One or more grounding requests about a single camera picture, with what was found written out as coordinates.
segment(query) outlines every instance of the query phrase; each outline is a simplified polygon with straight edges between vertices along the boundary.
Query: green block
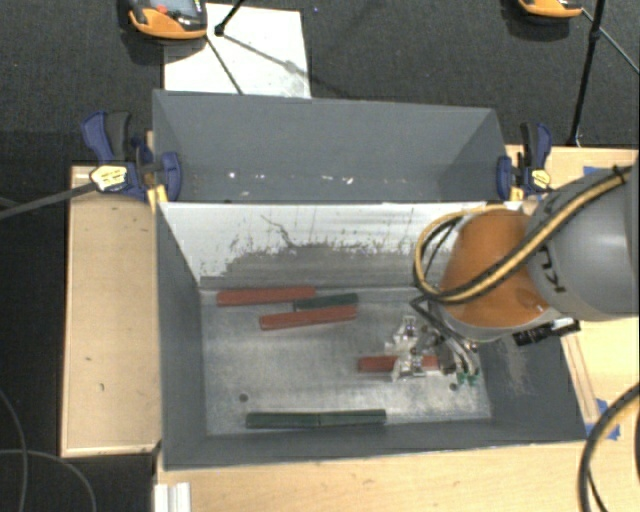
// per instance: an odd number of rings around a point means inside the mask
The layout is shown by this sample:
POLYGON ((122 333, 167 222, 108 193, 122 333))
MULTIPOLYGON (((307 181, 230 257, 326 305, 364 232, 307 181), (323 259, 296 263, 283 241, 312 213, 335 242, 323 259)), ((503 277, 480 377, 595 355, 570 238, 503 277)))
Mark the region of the green block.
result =
POLYGON ((327 295, 325 297, 295 300, 293 301, 293 310, 304 311, 308 309, 330 308, 334 306, 350 306, 357 303, 357 293, 344 293, 342 295, 327 295))
POLYGON ((332 412, 250 412, 247 428, 319 428, 354 425, 383 425, 387 421, 384 409, 332 412))

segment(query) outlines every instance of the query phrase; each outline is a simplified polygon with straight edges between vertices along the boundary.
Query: red block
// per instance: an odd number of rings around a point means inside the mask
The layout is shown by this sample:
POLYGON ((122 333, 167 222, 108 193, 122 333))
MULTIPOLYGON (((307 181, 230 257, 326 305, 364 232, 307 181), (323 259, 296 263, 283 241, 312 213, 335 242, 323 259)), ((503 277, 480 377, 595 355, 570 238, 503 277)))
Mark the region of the red block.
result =
MULTIPOLYGON (((389 373, 393 370, 398 356, 369 356, 358 359, 358 371, 363 373, 389 373)), ((422 367, 429 370, 437 370, 438 358, 436 356, 422 356, 422 367)))
POLYGON ((344 322, 346 320, 353 320, 356 314, 357 308, 355 306, 335 306, 332 308, 264 315, 260 317, 260 328, 263 331, 272 331, 275 329, 288 329, 290 327, 344 322))
POLYGON ((275 304, 311 299, 316 296, 313 286, 290 286, 288 288, 248 288, 242 290, 222 290, 216 295, 218 306, 252 306, 254 304, 275 304))

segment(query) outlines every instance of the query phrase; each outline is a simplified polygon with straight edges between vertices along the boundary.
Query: clamp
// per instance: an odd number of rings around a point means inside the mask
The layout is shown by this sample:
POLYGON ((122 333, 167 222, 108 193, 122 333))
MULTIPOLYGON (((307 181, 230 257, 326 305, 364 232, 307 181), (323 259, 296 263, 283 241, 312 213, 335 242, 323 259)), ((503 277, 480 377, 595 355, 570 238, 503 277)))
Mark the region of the clamp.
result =
POLYGON ((496 186, 503 201, 519 201, 551 190, 551 177, 544 168, 552 147, 549 128, 542 123, 522 123, 520 132, 524 154, 518 153, 517 167, 508 156, 498 159, 496 186))
POLYGON ((84 143, 100 164, 91 172, 91 181, 100 192, 119 193, 142 202, 147 199, 147 190, 163 184, 169 201, 175 201, 182 183, 177 153, 163 153, 160 161, 154 162, 153 153, 141 138, 129 139, 130 118, 128 112, 108 114, 100 110, 80 124, 84 143))

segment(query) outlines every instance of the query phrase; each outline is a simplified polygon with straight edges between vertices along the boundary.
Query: black floor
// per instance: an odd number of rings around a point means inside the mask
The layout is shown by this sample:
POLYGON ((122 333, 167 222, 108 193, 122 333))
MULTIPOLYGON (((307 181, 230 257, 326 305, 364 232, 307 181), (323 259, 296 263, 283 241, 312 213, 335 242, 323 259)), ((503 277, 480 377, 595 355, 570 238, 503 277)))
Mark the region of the black floor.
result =
MULTIPOLYGON (((299 9, 312 95, 496 109, 505 141, 540 121, 564 143, 586 55, 589 21, 525 22, 515 0, 267 0, 299 9)), ((585 2, 594 12, 594 0, 585 2)), ((162 48, 122 34, 116 0, 5 0, 0 6, 0 197, 26 201, 63 190, 74 160, 91 159, 79 121, 128 110, 151 128, 162 48)), ((640 4, 608 2, 604 27, 637 63, 640 4)), ((638 146, 638 75, 598 43, 581 143, 638 146)), ((30 449, 56 453, 64 328, 65 208, 0 222, 0 388, 30 449)), ((0 450, 18 447, 0 406, 0 450)), ((107 457, 78 467, 101 511, 149 509, 149 457, 107 457)), ((26 510, 90 510, 65 468, 32 460, 26 510)), ((0 456, 0 510, 17 510, 20 460, 0 456)))

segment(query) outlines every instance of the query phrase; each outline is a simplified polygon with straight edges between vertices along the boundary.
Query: blue clamp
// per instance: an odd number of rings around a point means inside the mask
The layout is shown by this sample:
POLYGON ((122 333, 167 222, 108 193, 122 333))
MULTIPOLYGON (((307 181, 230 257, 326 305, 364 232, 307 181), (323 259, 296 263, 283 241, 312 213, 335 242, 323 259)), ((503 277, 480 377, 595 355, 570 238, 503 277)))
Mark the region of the blue clamp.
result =
POLYGON ((123 186, 111 189, 100 188, 103 192, 117 192, 145 202, 149 186, 144 176, 154 174, 156 183, 164 184, 169 201, 175 201, 180 194, 182 170, 175 152, 163 153, 160 162, 154 162, 151 149, 140 137, 128 139, 127 130, 131 115, 128 112, 106 113, 97 111, 80 124, 82 138, 91 149, 101 166, 118 164, 126 168, 123 186))
POLYGON ((511 158, 501 156, 496 168, 496 188, 503 201, 513 199, 514 191, 522 197, 550 190, 550 177, 544 166, 551 154, 551 132, 542 123, 522 123, 524 154, 518 153, 518 165, 511 158))

